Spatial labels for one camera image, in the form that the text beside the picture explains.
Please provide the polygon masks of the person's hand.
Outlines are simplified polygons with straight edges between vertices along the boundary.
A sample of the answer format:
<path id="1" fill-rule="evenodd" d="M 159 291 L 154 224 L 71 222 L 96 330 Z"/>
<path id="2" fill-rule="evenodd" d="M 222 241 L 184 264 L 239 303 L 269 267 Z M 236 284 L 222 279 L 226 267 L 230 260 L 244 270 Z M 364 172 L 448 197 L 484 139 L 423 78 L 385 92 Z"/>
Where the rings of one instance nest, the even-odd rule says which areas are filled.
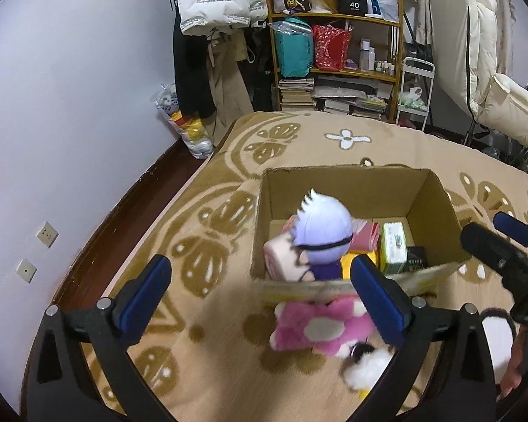
<path id="1" fill-rule="evenodd" d="M 524 345 L 528 336 L 528 328 L 521 325 L 511 348 L 511 358 L 508 361 L 507 370 L 500 382 L 501 397 L 507 397 L 511 391 L 517 389 L 522 382 L 522 375 L 519 371 L 524 358 Z"/>

